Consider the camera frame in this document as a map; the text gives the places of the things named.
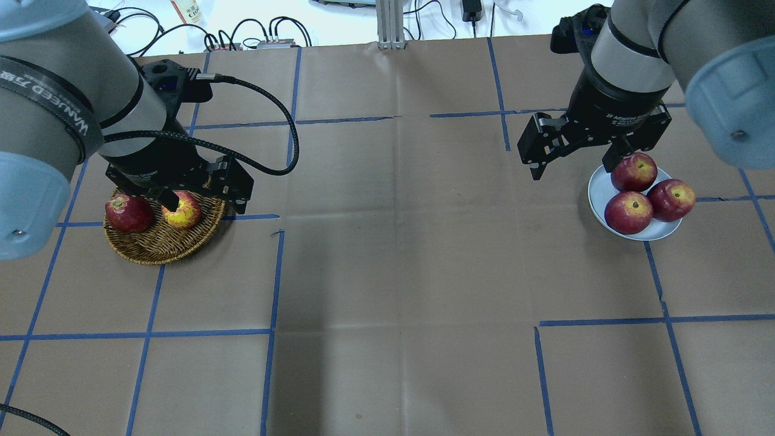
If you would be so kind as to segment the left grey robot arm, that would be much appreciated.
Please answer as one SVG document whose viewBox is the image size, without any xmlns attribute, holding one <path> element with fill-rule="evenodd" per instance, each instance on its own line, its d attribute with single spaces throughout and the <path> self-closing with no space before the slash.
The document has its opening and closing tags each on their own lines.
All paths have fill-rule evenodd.
<svg viewBox="0 0 775 436">
<path fill-rule="evenodd" d="M 252 177 L 227 154 L 203 159 L 177 121 L 219 76 L 138 66 L 84 1 L 3 1 L 1 27 L 2 260 L 47 245 L 76 166 L 94 154 L 125 193 L 172 207 L 174 190 L 194 191 L 245 212 Z"/>
</svg>

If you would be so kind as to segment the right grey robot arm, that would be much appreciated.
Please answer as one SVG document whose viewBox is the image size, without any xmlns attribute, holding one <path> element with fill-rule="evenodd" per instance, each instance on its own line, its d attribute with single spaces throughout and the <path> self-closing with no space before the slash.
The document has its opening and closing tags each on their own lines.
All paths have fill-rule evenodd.
<svg viewBox="0 0 775 436">
<path fill-rule="evenodd" d="M 532 179 L 583 147 L 606 146 L 606 171 L 650 151 L 671 122 L 662 99 L 681 86 L 690 119 L 727 165 L 773 167 L 772 1 L 615 1 L 560 19 L 554 53 L 584 68 L 567 110 L 532 116 L 518 141 Z"/>
</svg>

